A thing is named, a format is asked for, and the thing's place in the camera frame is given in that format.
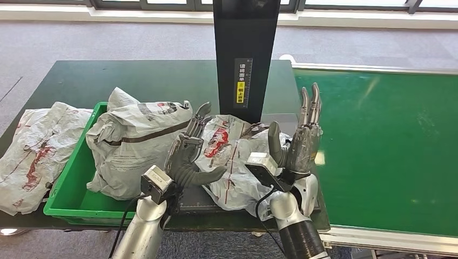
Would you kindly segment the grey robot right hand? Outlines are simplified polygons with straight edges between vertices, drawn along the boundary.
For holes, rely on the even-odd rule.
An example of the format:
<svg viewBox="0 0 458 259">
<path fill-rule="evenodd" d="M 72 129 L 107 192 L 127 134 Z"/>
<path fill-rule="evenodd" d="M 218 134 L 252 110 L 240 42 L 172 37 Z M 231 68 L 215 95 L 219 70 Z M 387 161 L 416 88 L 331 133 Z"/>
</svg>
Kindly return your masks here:
<svg viewBox="0 0 458 259">
<path fill-rule="evenodd" d="M 271 122 L 268 129 L 270 156 L 281 168 L 299 175 L 308 175 L 315 165 L 322 129 L 319 125 L 322 101 L 317 83 L 312 84 L 312 96 L 306 88 L 301 89 L 302 105 L 298 125 L 288 147 L 280 143 L 280 126 Z"/>
</svg>

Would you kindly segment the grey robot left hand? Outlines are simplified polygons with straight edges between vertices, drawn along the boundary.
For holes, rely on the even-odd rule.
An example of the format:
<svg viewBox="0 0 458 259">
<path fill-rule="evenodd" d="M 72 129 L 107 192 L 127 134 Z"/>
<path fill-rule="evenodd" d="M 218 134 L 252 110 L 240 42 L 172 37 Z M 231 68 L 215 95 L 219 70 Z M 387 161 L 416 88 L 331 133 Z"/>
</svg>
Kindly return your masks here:
<svg viewBox="0 0 458 259">
<path fill-rule="evenodd" d="M 195 161 L 201 154 L 204 140 L 201 138 L 205 125 L 212 119 L 211 103 L 202 104 L 191 117 L 186 129 L 178 134 L 165 162 L 165 172 L 179 186 L 201 186 L 213 183 L 227 171 L 218 166 L 209 172 L 199 169 Z"/>
</svg>

